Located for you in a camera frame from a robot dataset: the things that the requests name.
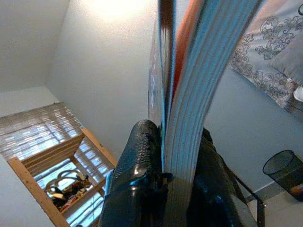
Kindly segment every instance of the sunlight on wall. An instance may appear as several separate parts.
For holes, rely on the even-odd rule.
[[[136,14],[144,9],[147,0],[84,0],[94,12],[108,20]]]

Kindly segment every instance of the book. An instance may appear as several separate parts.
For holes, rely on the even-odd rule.
[[[162,130],[163,171],[175,176],[164,226],[186,226],[203,121],[229,56],[259,1],[191,0],[177,37],[176,3],[170,1],[169,8],[163,2],[158,1],[151,51],[149,117]]]

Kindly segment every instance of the ceiling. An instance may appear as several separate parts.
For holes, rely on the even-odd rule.
[[[44,85],[69,0],[0,0],[0,92]]]

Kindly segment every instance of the black mesh trash can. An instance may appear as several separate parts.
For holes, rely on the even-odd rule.
[[[303,201],[303,162],[291,150],[272,156],[263,166],[270,176],[298,201]]]

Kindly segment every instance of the window blind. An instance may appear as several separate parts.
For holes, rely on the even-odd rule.
[[[30,157],[81,133],[82,125],[64,103],[56,103],[0,118],[0,154],[6,159]],[[114,167],[86,137],[75,158],[98,183]],[[65,160],[34,178],[44,190],[45,185],[64,169],[76,166]],[[71,226],[91,226],[101,213],[103,198],[93,195],[71,214],[67,221]]]

